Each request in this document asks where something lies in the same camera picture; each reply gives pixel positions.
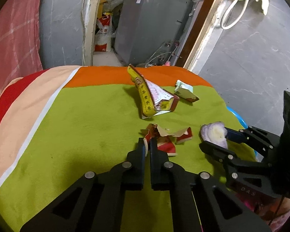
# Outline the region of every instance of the plaid cloth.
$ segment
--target plaid cloth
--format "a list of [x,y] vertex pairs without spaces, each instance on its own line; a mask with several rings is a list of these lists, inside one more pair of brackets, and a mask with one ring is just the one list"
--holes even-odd
[[0,94],[15,78],[42,70],[40,0],[8,0],[0,11]]

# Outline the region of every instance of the torn paper box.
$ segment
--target torn paper box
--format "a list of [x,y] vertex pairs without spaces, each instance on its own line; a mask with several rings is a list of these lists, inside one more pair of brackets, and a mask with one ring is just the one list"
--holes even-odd
[[177,80],[176,82],[174,94],[192,103],[199,100],[199,98],[193,94],[193,87],[180,80]]
[[183,143],[187,140],[192,139],[191,128],[185,128],[177,132],[169,133],[157,124],[149,124],[146,129],[141,130],[145,136],[144,144],[146,155],[148,152],[148,144],[151,138],[157,138],[158,149],[168,153],[168,156],[176,156],[175,145],[171,141],[170,137],[176,138],[176,144]]
[[132,65],[128,66],[128,73],[135,83],[141,98],[142,119],[175,110],[179,101],[178,96],[145,79]]

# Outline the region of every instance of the white hose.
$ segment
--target white hose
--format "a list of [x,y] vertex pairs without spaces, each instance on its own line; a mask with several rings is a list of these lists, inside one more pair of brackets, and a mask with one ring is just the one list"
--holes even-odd
[[226,21],[226,19],[227,19],[227,16],[228,16],[229,13],[231,12],[232,8],[235,6],[235,4],[237,3],[237,1],[238,1],[238,0],[234,0],[234,1],[231,3],[231,5],[230,5],[230,6],[228,7],[228,9],[225,11],[225,13],[224,13],[224,15],[223,15],[223,17],[222,17],[222,19],[221,19],[220,27],[221,27],[222,29],[224,29],[224,30],[228,30],[228,29],[232,28],[232,27],[233,27],[233,26],[234,26],[234,25],[235,25],[235,24],[240,20],[240,18],[243,16],[243,14],[244,14],[244,12],[245,12],[245,10],[246,10],[246,8],[247,8],[247,4],[248,4],[248,2],[249,2],[249,0],[245,0],[244,7],[243,7],[243,9],[242,9],[240,15],[238,16],[238,18],[236,18],[235,21],[234,21],[233,23],[231,23],[230,25],[228,25],[228,26],[224,26],[224,23],[225,23],[225,21]]

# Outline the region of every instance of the brown door frame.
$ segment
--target brown door frame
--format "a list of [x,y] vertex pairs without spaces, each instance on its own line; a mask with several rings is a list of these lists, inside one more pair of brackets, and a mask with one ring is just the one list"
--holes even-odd
[[206,33],[219,3],[220,0],[204,0],[175,66],[187,68],[185,64],[192,61],[195,54],[193,50],[201,43],[203,39],[201,35]]

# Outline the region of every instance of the red and white bag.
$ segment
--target red and white bag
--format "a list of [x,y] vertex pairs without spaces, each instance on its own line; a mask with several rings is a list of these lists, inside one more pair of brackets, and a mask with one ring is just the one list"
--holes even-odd
[[111,51],[112,14],[106,13],[97,20],[99,31],[95,35],[95,51]]

